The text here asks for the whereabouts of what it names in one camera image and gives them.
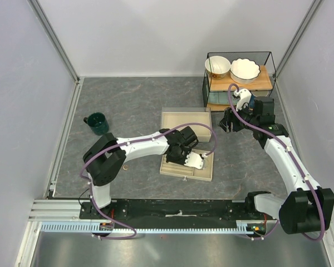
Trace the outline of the beige jewelry box with lid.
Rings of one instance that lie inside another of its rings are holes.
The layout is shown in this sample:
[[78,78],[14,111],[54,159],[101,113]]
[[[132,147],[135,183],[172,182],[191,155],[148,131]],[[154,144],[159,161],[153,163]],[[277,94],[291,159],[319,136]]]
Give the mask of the beige jewelry box with lid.
[[[161,128],[173,128],[185,123],[202,123],[212,126],[211,111],[208,107],[166,107],[161,113]],[[199,142],[209,142],[212,133],[203,126],[191,125]]]

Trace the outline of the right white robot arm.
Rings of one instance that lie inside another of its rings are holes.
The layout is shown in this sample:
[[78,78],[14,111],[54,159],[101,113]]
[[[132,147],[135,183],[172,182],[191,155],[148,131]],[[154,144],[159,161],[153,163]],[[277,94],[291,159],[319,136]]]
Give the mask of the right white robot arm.
[[270,156],[287,189],[287,198],[275,197],[268,191],[248,193],[245,215],[256,219],[263,213],[277,219],[287,234],[318,232],[321,240],[330,227],[334,193],[322,188],[296,155],[286,128],[276,123],[274,100],[256,97],[253,108],[244,103],[240,110],[226,108],[219,126],[225,132],[251,130],[253,137]]

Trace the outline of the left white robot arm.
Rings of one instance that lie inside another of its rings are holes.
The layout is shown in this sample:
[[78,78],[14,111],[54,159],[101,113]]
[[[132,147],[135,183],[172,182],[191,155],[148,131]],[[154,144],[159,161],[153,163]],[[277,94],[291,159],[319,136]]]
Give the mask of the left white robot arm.
[[196,134],[189,126],[180,131],[164,128],[141,139],[116,138],[111,133],[101,136],[83,156],[86,164],[95,155],[110,148],[86,167],[88,178],[92,182],[92,198],[95,201],[92,213],[99,219],[110,215],[110,184],[128,161],[151,155],[165,155],[167,162],[202,169],[204,158],[192,151],[198,142]]

